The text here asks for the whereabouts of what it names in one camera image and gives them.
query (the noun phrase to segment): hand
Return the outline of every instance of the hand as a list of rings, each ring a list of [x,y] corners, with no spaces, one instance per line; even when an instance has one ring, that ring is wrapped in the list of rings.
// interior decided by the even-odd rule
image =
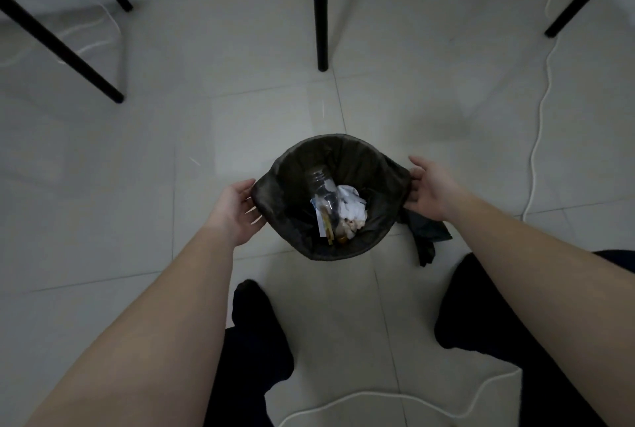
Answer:
[[[251,199],[251,187],[255,182],[255,179],[246,179],[226,186],[205,222],[206,227],[226,230],[233,246],[247,243],[267,222]]]
[[[469,196],[440,165],[420,156],[408,157],[418,166],[410,170],[410,195],[404,205],[431,220],[447,221],[456,203]]]

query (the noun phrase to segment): foot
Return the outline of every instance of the foot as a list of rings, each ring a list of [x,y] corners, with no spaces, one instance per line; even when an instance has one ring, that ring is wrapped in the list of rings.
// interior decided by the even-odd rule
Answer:
[[[289,378],[293,372],[293,355],[266,293],[254,280],[246,279],[236,287],[233,306],[234,325],[272,341],[279,352],[284,379]]]

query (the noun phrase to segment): person's right hand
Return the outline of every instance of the person's right hand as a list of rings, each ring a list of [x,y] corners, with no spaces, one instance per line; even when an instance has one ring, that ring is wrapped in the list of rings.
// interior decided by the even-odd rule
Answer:
[[[431,220],[450,220],[453,207],[469,192],[437,163],[420,156],[408,158],[418,167],[410,170],[412,183],[404,206]]]

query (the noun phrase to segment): trash can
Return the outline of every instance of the trash can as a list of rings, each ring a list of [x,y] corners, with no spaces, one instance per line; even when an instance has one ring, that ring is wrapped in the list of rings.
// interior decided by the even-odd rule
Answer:
[[[336,184],[348,184],[366,200],[364,228],[344,245],[320,237],[306,173],[328,167]],[[375,147],[346,134],[315,136],[279,157],[253,186],[251,198],[275,231],[312,260],[334,261],[369,251],[385,237],[409,193],[410,173]]]

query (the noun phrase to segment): forearm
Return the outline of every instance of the forearm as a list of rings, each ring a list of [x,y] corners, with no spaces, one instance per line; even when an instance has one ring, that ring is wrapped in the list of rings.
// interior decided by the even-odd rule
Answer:
[[[29,425],[42,415],[50,422],[50,412],[64,415],[68,402],[99,399],[111,399],[111,406],[137,399],[139,408],[162,412],[158,419],[150,412],[116,409],[137,425],[202,423],[224,340],[232,258],[225,231],[200,230],[82,354]],[[69,412],[76,418],[81,410]]]
[[[635,276],[471,195],[449,220],[512,309],[611,425],[635,416]]]

